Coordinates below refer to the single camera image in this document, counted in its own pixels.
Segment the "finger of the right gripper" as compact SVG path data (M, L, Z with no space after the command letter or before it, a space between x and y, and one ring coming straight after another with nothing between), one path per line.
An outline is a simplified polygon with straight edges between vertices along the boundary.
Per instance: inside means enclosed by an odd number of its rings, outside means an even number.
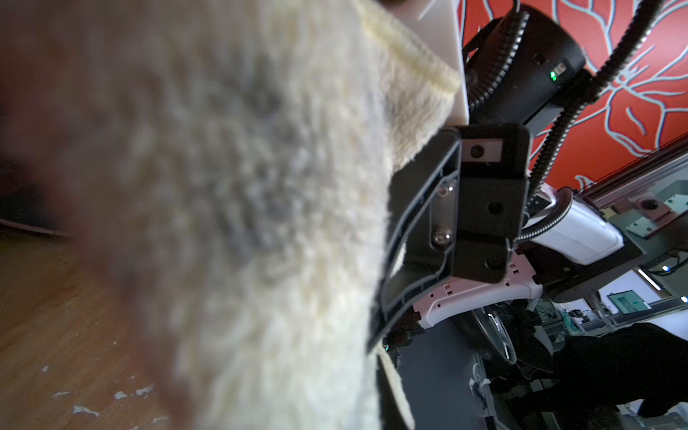
M458 186L462 139L456 128L440 130L392 177L389 186L386 256L367 340L372 351L401 317L452 272L458 192L433 214L438 191Z

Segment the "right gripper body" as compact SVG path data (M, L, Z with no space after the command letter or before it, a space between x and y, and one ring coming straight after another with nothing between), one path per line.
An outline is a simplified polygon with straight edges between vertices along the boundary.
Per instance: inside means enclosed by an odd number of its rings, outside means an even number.
M460 129L459 212L453 276L499 283L521 234L532 135L521 124Z

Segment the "yellow cloth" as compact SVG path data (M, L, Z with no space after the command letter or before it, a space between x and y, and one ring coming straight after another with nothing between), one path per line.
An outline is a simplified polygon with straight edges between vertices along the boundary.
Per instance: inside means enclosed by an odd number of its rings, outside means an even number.
M462 74L375 1L5 1L1 150L187 429L378 429L388 187Z

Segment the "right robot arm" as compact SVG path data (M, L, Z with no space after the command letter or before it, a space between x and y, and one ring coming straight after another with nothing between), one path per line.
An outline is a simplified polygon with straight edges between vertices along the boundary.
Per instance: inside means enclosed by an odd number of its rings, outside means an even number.
M573 122L618 76L650 34L662 5L639 4L598 73L573 91L527 170L530 132L517 124L440 130L390 185L392 212L385 267L367 345L373 348L408 312L430 328L455 315L539 295L516 247L572 215L574 194L557 192L551 208L524 221Z

